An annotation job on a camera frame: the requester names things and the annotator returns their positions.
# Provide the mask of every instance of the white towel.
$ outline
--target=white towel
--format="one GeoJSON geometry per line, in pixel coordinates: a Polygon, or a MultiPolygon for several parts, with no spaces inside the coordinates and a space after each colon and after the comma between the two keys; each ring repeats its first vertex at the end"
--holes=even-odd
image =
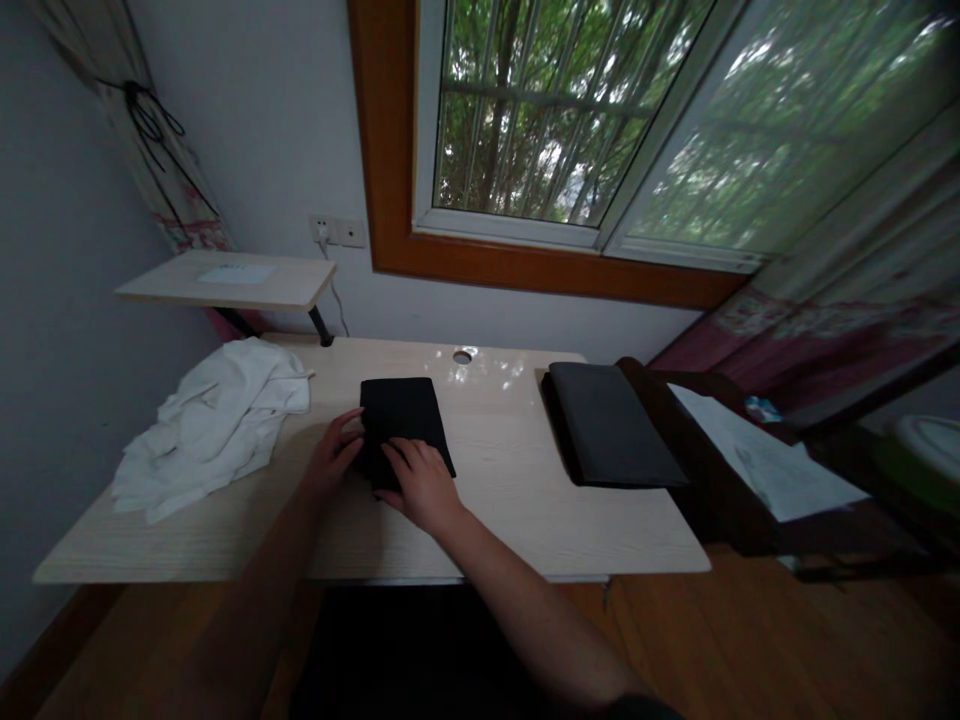
{"type": "Polygon", "coordinates": [[[152,525],[262,468],[283,418],[310,409],[312,374],[257,338],[216,350],[180,381],[157,424],[124,448],[114,511],[146,510],[152,525]]]}

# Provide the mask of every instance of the hand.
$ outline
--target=hand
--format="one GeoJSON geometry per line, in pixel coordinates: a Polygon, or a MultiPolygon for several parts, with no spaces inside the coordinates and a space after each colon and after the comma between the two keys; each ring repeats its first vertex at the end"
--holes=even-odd
{"type": "Polygon", "coordinates": [[[343,474],[363,447],[363,430],[343,432],[343,426],[360,417],[363,408],[344,413],[330,423],[323,438],[313,449],[300,487],[319,498],[332,495],[343,480],[343,474]]]}
{"type": "Polygon", "coordinates": [[[403,495],[391,490],[377,490],[374,495],[434,537],[455,527],[467,509],[440,451],[423,440],[391,438],[390,443],[380,447],[397,474],[403,495]]]}

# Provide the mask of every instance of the forearm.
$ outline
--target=forearm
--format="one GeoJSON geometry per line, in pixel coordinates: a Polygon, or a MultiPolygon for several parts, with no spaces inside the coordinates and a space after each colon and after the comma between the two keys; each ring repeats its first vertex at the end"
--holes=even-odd
{"type": "Polygon", "coordinates": [[[586,710],[648,692],[603,635],[467,512],[437,541],[473,583],[514,652],[542,685],[586,710]]]}
{"type": "Polygon", "coordinates": [[[230,589],[184,666],[178,717],[259,715],[322,499],[300,487],[230,589]]]}

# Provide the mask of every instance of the black cord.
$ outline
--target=black cord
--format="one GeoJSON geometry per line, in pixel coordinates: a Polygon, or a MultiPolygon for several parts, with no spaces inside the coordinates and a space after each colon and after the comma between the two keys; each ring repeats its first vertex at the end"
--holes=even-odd
{"type": "Polygon", "coordinates": [[[157,147],[166,153],[166,156],[169,158],[170,162],[177,166],[180,174],[186,178],[187,182],[190,183],[190,186],[196,191],[197,195],[200,196],[200,199],[203,200],[204,204],[208,208],[210,208],[210,212],[219,218],[220,213],[214,209],[213,205],[210,204],[210,201],[207,200],[206,196],[203,194],[203,191],[197,187],[197,184],[193,181],[193,178],[191,178],[190,174],[183,169],[183,166],[180,164],[177,158],[173,155],[173,153],[170,152],[170,148],[168,148],[164,143],[163,128],[160,125],[161,120],[166,122],[167,126],[177,137],[183,137],[186,135],[186,131],[183,129],[183,125],[180,124],[180,121],[167,111],[167,109],[160,102],[159,98],[157,98],[156,94],[154,94],[153,90],[144,87],[135,80],[128,80],[127,82],[123,83],[123,85],[117,85],[116,83],[112,83],[107,80],[101,80],[100,78],[97,78],[97,82],[101,85],[106,85],[107,87],[112,87],[115,90],[121,90],[123,92],[124,103],[127,106],[127,114],[130,115],[130,120],[137,130],[141,147],[146,150],[147,154],[150,156],[150,160],[153,161],[153,164],[151,164],[147,158],[144,158],[144,162],[146,163],[147,168],[150,170],[150,174],[153,176],[153,180],[157,185],[157,189],[160,191],[160,194],[163,195],[163,199],[166,201],[167,207],[170,209],[170,213],[176,219],[177,224],[183,231],[184,238],[188,239],[189,237],[187,235],[187,229],[184,227],[183,222],[181,222],[180,215],[173,207],[173,203],[170,202],[170,198],[167,197],[167,194],[164,192],[159,178],[157,178],[156,174],[154,173],[154,165],[156,165],[161,172],[167,172],[167,169],[163,166],[163,163],[160,162],[156,153],[154,153],[154,147],[157,147]],[[142,102],[143,96],[149,98],[153,102],[153,105],[159,109],[161,113],[159,118],[154,114],[153,108],[148,107],[142,102]]]}

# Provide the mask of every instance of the green container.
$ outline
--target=green container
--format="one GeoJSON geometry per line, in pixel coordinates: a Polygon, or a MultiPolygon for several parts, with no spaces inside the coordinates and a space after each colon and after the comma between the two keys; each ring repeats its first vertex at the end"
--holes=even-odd
{"type": "Polygon", "coordinates": [[[907,415],[877,443],[873,460],[891,482],[960,519],[960,423],[907,415]]]}

